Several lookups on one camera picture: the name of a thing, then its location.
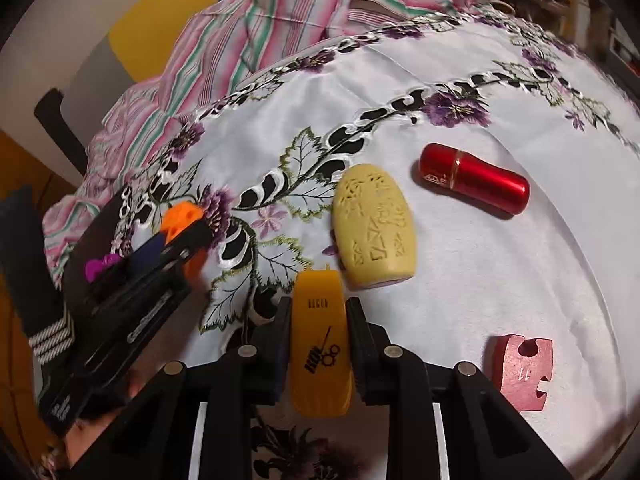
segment wooden floor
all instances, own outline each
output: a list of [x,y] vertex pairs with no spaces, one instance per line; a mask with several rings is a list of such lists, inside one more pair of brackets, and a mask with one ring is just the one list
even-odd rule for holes
[[[0,200],[30,184],[40,215],[73,187],[0,132]],[[33,399],[31,349],[8,297],[0,273],[0,428],[30,463],[39,462],[49,442],[55,442],[38,417]]]

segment red cylinder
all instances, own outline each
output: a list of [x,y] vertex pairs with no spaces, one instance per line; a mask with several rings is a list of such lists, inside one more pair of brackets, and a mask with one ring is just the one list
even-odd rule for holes
[[422,150],[420,174],[433,184],[481,200],[512,215],[522,213],[529,201],[529,183],[523,176],[435,142]]

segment striped fabric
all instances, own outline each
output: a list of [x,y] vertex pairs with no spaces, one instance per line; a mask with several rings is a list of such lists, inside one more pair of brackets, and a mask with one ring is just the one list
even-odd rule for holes
[[222,0],[197,13],[164,73],[132,86],[88,147],[87,176],[44,218],[57,284],[74,244],[130,176],[192,117],[244,79],[326,38],[357,34],[427,10],[468,10],[473,0]]

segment pink puzzle piece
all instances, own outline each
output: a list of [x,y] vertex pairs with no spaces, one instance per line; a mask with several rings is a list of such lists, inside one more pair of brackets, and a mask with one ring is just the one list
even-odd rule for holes
[[551,380],[553,366],[551,339],[525,341],[521,335],[505,335],[495,346],[493,382],[519,412],[539,412],[546,393],[538,390],[538,383]]

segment gray panel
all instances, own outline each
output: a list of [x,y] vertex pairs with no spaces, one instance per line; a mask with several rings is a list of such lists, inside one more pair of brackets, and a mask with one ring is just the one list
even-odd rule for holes
[[102,129],[102,119],[135,81],[104,38],[84,61],[65,91],[60,113],[83,146]]

